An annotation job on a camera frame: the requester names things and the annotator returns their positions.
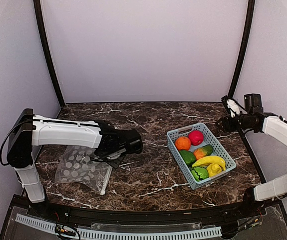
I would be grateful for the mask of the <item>red toy apple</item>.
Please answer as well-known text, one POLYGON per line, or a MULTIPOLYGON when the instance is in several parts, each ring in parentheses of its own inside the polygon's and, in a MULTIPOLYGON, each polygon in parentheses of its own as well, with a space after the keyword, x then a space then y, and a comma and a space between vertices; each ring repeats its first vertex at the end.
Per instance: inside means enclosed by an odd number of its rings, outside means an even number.
POLYGON ((189 133, 188 138, 193 146, 199 146, 204 142, 204 134, 200 130, 194 130, 189 133))

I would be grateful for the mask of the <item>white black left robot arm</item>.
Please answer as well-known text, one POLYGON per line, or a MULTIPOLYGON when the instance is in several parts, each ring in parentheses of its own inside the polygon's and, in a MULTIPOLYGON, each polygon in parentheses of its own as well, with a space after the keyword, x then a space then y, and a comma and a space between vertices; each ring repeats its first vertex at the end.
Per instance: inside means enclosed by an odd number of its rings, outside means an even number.
POLYGON ((6 162, 21 181, 28 199, 43 218, 54 214, 54 206, 48 203, 33 157, 33 148, 45 145, 86 147, 94 151, 91 160, 107 163, 117 168, 127 155, 141 154, 143 141, 137 130, 119 130, 110 122, 60 120, 35 115, 33 109, 25 109, 6 135, 1 147, 7 148, 6 162))

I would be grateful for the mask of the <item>orange toy orange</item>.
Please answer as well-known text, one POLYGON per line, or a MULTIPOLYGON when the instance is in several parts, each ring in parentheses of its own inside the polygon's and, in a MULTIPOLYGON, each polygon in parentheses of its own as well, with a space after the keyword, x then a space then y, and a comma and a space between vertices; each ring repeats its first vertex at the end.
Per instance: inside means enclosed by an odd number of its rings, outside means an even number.
POLYGON ((179 151, 181 150, 189 151, 192 146, 192 142, 188 137, 181 136, 175 141, 175 146, 179 151))

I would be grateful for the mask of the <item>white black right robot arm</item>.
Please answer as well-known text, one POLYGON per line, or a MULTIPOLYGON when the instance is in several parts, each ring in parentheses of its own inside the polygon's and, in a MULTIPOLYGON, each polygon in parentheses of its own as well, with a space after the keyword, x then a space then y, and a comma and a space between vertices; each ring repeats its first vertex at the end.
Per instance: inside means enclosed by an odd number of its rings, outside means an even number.
POLYGON ((271 134, 261 133, 259 137, 246 138, 250 141, 250 149, 254 150, 259 169, 263 171, 267 182, 245 192, 245 201, 238 207, 238 212, 243 217, 251 216, 258 209, 258 203, 270 200, 287 203, 287 123, 275 116, 269 116, 265 122, 268 123, 269 129, 275 127, 276 122, 280 122, 282 133, 281 137, 274 131, 271 134))

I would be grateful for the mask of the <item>clear dotted zip top bag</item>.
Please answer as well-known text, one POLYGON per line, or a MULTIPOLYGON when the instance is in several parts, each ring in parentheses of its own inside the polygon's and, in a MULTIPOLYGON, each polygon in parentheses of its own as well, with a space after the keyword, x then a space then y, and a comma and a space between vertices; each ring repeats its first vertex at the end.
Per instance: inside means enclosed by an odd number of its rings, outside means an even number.
POLYGON ((113 168, 105 162, 92 161, 94 150, 84 146, 68 146, 55 173, 55 183, 80 183, 104 196, 113 168))

